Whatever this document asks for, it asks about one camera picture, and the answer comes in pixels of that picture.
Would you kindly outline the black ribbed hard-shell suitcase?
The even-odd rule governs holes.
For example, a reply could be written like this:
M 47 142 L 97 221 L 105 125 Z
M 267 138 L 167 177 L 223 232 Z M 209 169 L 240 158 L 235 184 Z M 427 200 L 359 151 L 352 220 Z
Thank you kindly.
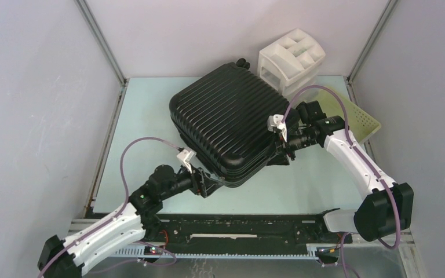
M 267 119 L 283 115 L 289 105 L 249 67 L 244 58 L 223 64 L 169 101 L 181 139 L 230 188 L 266 166 L 276 151 L 276 133 L 267 129 Z

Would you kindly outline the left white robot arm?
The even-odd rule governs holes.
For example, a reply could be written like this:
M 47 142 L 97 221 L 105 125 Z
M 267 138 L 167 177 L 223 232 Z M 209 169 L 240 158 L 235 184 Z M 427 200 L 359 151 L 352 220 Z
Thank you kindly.
M 113 212 L 65 239 L 47 239 L 38 261 L 39 277 L 83 277 L 125 246 L 153 241 L 161 231 L 163 201 L 185 191 L 203 198 L 221 188 L 203 169 L 158 166 L 147 181 Z

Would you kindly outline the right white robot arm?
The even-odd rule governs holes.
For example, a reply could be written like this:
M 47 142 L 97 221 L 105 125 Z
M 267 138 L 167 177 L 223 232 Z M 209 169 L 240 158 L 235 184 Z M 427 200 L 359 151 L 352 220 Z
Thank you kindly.
M 283 115 L 267 119 L 268 130 L 276 133 L 278 155 L 294 159 L 297 150 L 320 145 L 348 170 L 362 198 L 356 210 L 323 212 L 323 220 L 313 227 L 315 237 L 329 242 L 337 232 L 348 232 L 372 242 L 395 235 L 393 245 L 399 245 L 401 232 L 411 225 L 412 187 L 396 182 L 378 167 L 360 147 L 343 117 L 326 116 L 317 101 L 301 102 L 296 111 L 303 125 L 294 133 L 287 131 Z

